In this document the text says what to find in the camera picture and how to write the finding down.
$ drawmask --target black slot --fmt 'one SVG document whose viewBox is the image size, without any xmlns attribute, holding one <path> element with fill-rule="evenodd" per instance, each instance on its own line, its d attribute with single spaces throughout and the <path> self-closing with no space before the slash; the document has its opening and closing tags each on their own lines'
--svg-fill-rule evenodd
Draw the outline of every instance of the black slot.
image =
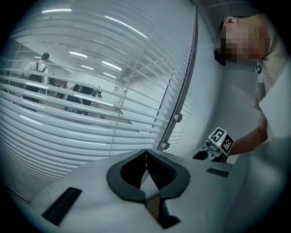
<svg viewBox="0 0 291 233">
<path fill-rule="evenodd" d="M 218 170 L 218 169 L 214 169 L 214 168 L 209 168 L 207 170 L 207 172 L 221 176 L 221 177 L 228 177 L 229 172 L 226 171 L 222 171 L 222 170 Z"/>
<path fill-rule="evenodd" d="M 68 213 L 82 190 L 74 187 L 68 188 L 52 205 L 42 214 L 50 223 L 58 226 Z"/>
</svg>

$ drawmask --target ear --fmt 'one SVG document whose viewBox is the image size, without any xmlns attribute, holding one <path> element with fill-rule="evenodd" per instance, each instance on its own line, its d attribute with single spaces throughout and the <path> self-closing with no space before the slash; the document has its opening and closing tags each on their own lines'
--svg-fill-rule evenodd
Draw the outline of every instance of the ear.
<svg viewBox="0 0 291 233">
<path fill-rule="evenodd" d="M 236 24 L 236 23 L 237 23 L 237 20 L 236 20 L 236 18 L 229 16 L 229 17 L 226 17 L 226 18 L 223 20 L 223 22 L 224 22 L 225 24 Z"/>
</svg>

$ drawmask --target white shirt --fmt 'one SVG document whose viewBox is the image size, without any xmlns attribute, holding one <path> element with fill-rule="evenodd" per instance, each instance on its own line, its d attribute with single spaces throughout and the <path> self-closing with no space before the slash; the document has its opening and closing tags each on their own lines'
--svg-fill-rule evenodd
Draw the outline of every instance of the white shirt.
<svg viewBox="0 0 291 233">
<path fill-rule="evenodd" d="M 24 69 L 27 70 L 27 71 L 35 71 L 35 69 L 36 69 L 36 63 L 37 62 L 30 62 L 30 63 L 28 63 L 28 65 Z M 38 64 L 39 64 L 38 65 L 38 70 L 40 72 L 42 72 L 42 70 L 46 67 L 46 64 L 41 63 L 41 62 L 39 62 Z M 48 71 L 47 71 L 47 67 L 46 67 L 46 69 L 44 71 L 44 74 L 47 74 L 47 73 L 48 73 Z M 27 76 L 27 77 L 29 77 L 30 75 L 31 75 L 30 73 L 25 73 L 25 76 Z M 47 77 L 44 77 L 42 79 L 42 83 L 43 84 L 47 84 Z"/>
</svg>

